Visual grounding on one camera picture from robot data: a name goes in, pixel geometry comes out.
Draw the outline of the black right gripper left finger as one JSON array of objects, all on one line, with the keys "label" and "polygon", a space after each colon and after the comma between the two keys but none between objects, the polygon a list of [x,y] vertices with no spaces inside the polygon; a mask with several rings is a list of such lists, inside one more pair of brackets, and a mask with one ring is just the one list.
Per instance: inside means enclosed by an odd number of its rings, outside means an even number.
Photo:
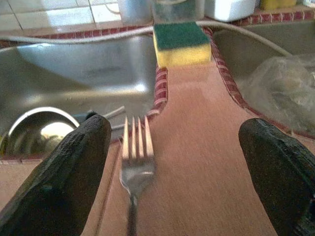
[{"label": "black right gripper left finger", "polygon": [[0,213],[3,236],[79,236],[103,175],[110,122],[93,115],[67,134]]}]

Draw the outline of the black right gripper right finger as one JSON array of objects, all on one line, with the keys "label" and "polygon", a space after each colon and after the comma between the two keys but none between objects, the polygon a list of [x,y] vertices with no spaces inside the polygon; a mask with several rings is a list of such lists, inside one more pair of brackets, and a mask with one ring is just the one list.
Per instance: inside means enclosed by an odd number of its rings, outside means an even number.
[{"label": "black right gripper right finger", "polygon": [[315,234],[315,156],[297,139],[260,118],[238,132],[252,183],[280,236]]}]

